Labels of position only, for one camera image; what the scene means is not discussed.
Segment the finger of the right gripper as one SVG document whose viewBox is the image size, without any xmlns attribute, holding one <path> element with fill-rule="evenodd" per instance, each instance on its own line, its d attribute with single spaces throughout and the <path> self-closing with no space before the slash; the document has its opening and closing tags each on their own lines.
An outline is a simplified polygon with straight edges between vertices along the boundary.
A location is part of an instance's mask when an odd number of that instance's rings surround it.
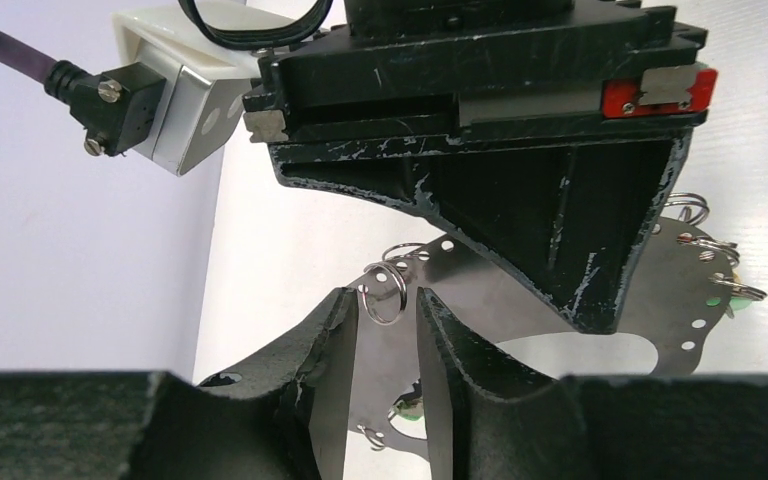
<svg viewBox="0 0 768 480">
<path fill-rule="evenodd" d="M 449 135 L 272 144 L 285 186 L 425 219 L 583 333 L 616 331 L 692 134 L 470 144 Z"/>
</svg>

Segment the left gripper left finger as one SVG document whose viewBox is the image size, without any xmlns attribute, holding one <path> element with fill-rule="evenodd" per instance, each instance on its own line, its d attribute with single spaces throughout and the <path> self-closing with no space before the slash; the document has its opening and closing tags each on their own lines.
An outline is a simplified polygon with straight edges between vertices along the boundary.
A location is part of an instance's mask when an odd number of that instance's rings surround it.
<svg viewBox="0 0 768 480">
<path fill-rule="evenodd" d="M 0 479 L 339 479 L 358 317 L 355 290 L 337 288 L 199 385 L 0 372 Z"/>
</svg>

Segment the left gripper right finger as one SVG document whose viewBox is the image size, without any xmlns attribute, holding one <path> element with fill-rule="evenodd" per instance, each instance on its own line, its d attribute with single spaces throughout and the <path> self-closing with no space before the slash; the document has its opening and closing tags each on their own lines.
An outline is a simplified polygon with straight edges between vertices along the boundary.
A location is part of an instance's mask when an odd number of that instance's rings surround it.
<svg viewBox="0 0 768 480">
<path fill-rule="evenodd" d="M 436 479 L 768 479 L 768 375 L 553 378 L 417 293 Z"/>
</svg>

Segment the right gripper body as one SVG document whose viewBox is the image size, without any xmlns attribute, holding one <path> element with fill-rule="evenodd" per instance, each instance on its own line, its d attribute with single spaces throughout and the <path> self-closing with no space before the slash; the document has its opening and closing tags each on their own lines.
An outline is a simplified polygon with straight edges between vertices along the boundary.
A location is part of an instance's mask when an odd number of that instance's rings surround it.
<svg viewBox="0 0 768 480">
<path fill-rule="evenodd" d="M 637 1 L 349 1 L 346 24 L 260 61 L 256 142 L 436 134 L 475 123 L 701 112 L 704 29 Z"/>
</svg>

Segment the green tag key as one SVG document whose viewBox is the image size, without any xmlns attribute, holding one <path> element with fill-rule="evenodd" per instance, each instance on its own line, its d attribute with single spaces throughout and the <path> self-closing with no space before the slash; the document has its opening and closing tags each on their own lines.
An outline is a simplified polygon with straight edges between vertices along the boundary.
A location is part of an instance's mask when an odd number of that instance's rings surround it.
<svg viewBox="0 0 768 480">
<path fill-rule="evenodd" d="M 390 420 L 395 417 L 400 417 L 411 422 L 421 420 L 424 417 L 424 404 L 422 396 L 402 396 L 398 398 L 394 405 L 391 407 L 388 416 Z"/>
</svg>

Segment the metal keyring plate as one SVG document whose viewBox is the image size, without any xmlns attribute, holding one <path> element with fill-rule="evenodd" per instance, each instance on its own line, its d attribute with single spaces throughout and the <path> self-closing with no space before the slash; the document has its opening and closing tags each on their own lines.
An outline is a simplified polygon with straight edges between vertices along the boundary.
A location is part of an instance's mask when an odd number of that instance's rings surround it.
<svg viewBox="0 0 768 480">
<path fill-rule="evenodd" d="M 378 450 L 419 457 L 424 434 L 388 418 L 402 396 L 417 397 L 416 293 L 432 289 L 468 327 L 549 375 L 636 373 L 688 375 L 725 315 L 728 287 L 716 272 L 736 272 L 735 244 L 694 224 L 658 221 L 611 335 L 575 331 L 499 267 L 447 237 L 410 244 L 355 281 L 360 323 L 349 430 Z"/>
</svg>

